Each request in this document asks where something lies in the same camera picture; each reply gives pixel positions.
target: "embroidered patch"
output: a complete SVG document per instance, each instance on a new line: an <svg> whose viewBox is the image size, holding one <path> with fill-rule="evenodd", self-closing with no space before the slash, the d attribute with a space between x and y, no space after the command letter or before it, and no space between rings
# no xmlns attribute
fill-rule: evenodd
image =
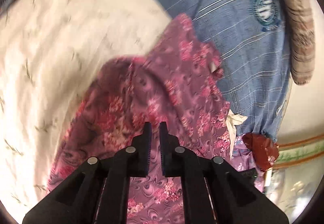
<svg viewBox="0 0 324 224"><path fill-rule="evenodd" d="M272 31L280 25L276 0L250 0L250 12L263 26L263 32Z"/></svg>

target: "metal pin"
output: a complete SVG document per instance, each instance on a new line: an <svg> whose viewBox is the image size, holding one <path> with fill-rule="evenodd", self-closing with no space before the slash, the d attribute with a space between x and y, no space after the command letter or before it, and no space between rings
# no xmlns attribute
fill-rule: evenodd
<svg viewBox="0 0 324 224"><path fill-rule="evenodd" d="M89 159L88 159L88 164L91 164L91 165L94 165L94 164L96 164L98 162L98 158L96 158L96 157L90 157Z"/></svg>
<svg viewBox="0 0 324 224"><path fill-rule="evenodd" d="M182 154L184 153L184 148L182 146L178 146L174 149L177 153Z"/></svg>
<svg viewBox="0 0 324 224"><path fill-rule="evenodd" d="M136 151L136 148L134 146L129 146L126 148L126 152L128 152L129 154L132 154Z"/></svg>
<svg viewBox="0 0 324 224"><path fill-rule="evenodd" d="M220 157L220 156L216 156L216 157L213 158L213 161L214 161L215 164L220 165L221 163L224 162L224 159L222 157Z"/></svg>

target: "white cloth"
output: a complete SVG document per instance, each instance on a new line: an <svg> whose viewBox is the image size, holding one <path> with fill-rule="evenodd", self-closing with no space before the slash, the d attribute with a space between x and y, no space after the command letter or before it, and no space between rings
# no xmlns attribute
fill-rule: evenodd
<svg viewBox="0 0 324 224"><path fill-rule="evenodd" d="M229 110L227 118L226 118L226 126L229 132L229 138L231 141L230 145L230 157L232 157L233 149L234 149L234 141L236 138L236 127L235 125L240 125L247 119L246 116L234 114L233 111Z"/></svg>
<svg viewBox="0 0 324 224"><path fill-rule="evenodd" d="M18 223L98 70L150 51L170 20L155 0L17 0L0 18L0 200Z"/></svg>

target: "brown cloth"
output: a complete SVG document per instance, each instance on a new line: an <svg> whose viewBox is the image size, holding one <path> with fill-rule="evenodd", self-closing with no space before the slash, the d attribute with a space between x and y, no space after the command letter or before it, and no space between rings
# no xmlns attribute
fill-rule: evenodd
<svg viewBox="0 0 324 224"><path fill-rule="evenodd" d="M291 28L291 75L297 85L310 82L315 68L315 36L309 0L284 0Z"/></svg>
<svg viewBox="0 0 324 224"><path fill-rule="evenodd" d="M279 156L277 145L261 134L247 133L243 137L246 147L252 151L256 165L265 172Z"/></svg>

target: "blue plaid fabric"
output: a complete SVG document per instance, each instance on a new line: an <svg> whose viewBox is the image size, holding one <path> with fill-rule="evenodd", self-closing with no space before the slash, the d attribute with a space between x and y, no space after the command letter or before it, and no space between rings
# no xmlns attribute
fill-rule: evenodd
<svg viewBox="0 0 324 224"><path fill-rule="evenodd" d="M158 0L193 19L198 38L214 42L225 76L218 82L234 113L247 116L237 135L276 141L288 89L290 48L279 0Z"/></svg>

